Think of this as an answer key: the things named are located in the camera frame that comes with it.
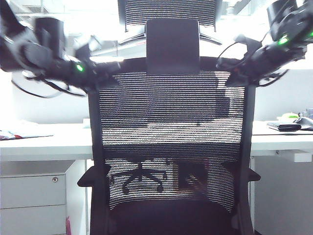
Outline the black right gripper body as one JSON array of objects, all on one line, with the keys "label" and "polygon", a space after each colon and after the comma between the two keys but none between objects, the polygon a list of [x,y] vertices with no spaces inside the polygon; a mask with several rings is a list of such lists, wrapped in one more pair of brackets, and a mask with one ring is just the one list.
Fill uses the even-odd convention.
[{"label": "black right gripper body", "polygon": [[248,55],[240,65],[240,76],[245,81],[260,81],[289,62],[305,58],[306,46],[288,47],[273,43]]}]

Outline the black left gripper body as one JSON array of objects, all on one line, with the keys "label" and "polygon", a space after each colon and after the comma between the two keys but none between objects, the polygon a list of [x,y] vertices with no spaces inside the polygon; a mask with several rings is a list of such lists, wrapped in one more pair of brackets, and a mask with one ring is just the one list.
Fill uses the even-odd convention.
[{"label": "black left gripper body", "polygon": [[82,90],[101,90],[97,87],[97,77],[111,74],[108,63],[71,60],[70,84]]}]

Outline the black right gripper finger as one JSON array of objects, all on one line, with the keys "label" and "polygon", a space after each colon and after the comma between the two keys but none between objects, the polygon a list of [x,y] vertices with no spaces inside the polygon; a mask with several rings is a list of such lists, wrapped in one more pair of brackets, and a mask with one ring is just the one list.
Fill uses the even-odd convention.
[{"label": "black right gripper finger", "polygon": [[229,78],[225,83],[226,87],[247,87],[257,86],[257,83],[253,80],[252,76],[241,74],[239,72],[232,71]]}]

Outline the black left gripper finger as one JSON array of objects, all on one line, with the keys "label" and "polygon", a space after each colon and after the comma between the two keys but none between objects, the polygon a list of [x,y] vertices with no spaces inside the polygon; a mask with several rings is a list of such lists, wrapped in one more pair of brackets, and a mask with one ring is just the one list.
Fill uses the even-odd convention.
[{"label": "black left gripper finger", "polygon": [[97,77],[98,88],[110,88],[118,85],[119,82],[110,74],[100,75]]}]

